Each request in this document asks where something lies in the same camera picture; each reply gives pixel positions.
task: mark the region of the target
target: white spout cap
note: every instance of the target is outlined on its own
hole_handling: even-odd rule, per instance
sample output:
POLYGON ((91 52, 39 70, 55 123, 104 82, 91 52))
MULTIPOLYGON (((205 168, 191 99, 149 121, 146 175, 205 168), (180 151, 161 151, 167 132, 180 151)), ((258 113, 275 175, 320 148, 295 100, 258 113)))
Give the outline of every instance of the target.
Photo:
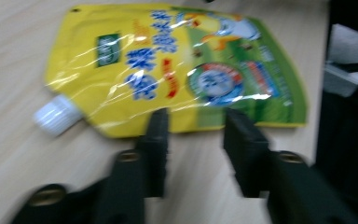
POLYGON ((56 96, 34 113, 34 122, 53 136, 62 134, 82 118, 80 110, 64 95, 56 96))

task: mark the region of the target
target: wooden table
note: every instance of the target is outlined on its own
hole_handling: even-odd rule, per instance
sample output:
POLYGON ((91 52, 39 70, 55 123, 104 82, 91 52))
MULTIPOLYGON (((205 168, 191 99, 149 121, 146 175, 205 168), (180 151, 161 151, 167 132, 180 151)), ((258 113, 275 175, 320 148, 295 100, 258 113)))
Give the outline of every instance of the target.
MULTIPOLYGON (((52 138, 33 113, 52 98, 43 74, 65 11, 80 3, 135 1, 0 0, 0 223, 18 209, 30 189, 67 183, 81 189, 108 174, 112 156, 133 140, 106 139, 81 121, 52 138)), ((324 48, 324 0, 175 0, 176 5, 236 12, 261 19, 293 59, 309 96, 309 124, 298 129, 263 129, 271 148, 313 160, 324 48)), ((173 134, 167 198, 148 199, 148 223, 269 223, 264 200, 241 197, 221 148, 222 132, 173 134)))

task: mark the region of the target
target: printed logo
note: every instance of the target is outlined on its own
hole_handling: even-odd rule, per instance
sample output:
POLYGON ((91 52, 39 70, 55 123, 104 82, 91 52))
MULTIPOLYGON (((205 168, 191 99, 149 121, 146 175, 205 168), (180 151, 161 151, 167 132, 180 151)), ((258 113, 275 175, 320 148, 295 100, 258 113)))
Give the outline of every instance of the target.
POLYGON ((156 59, 156 52, 151 48, 135 49, 126 54, 127 62, 130 68, 137 68, 139 70, 152 71, 156 66, 153 60, 156 59))
POLYGON ((258 83, 260 90, 267 95, 277 97, 279 96, 278 87, 267 71, 266 67, 259 62, 247 62, 247 67, 252 72, 255 80, 258 83))
POLYGON ((153 100, 156 97, 154 90, 157 88, 158 83, 150 75, 143 75, 138 72, 129 75, 125 82, 133 89, 134 100, 153 100))
POLYGON ((175 53, 178 46, 176 38, 172 36, 173 28, 170 26, 172 16, 168 15, 166 10, 154 10, 150 15, 154 19, 151 25, 158 33, 153 35, 153 44, 157 50, 163 53, 175 53))
POLYGON ((168 87, 170 88, 166 97, 171 99, 179 91, 179 81, 174 75, 175 72, 172 69, 172 60, 169 58, 163 59, 161 68, 162 73, 164 74, 164 79, 168 83, 168 87))
POLYGON ((117 63, 120 58, 118 34, 102 35, 98 37, 98 67, 117 63))
POLYGON ((258 49, 260 50, 261 56, 263 57, 264 61, 266 62, 275 61, 274 56, 272 56, 272 53, 267 46, 260 46, 258 49))
POLYGON ((231 105, 243 94, 239 71, 224 63, 205 63, 189 73, 190 89, 210 105, 231 105))

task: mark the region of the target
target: plastic pouch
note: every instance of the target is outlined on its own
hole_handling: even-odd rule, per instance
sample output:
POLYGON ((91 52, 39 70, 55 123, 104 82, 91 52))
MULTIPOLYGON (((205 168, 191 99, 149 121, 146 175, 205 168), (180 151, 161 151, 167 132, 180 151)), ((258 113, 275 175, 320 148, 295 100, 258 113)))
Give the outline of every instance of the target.
POLYGON ((52 49, 46 83, 60 96, 35 120, 55 135, 81 118, 109 137, 141 135, 162 107, 173 133, 221 128, 226 106, 263 126, 306 121, 296 72, 266 27, 203 9, 74 7, 52 49))

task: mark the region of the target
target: metal screw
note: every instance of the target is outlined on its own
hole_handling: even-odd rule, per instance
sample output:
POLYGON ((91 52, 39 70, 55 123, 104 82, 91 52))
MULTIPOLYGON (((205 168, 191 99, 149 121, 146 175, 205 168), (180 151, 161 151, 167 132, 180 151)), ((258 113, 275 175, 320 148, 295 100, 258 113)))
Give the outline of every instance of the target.
POLYGON ((140 155, 138 153, 134 153, 134 152, 128 152, 128 153, 123 153, 119 156, 118 160, 119 161, 123 161, 123 162, 127 162, 127 161, 138 161, 139 160, 140 155))
POLYGON ((28 204, 31 206, 46 206, 55 204, 64 197, 65 192, 62 189, 47 189, 34 194, 28 204))
POLYGON ((279 155, 279 158, 281 159, 281 161, 285 161, 285 162, 303 163, 303 160, 295 154, 281 153, 279 155))

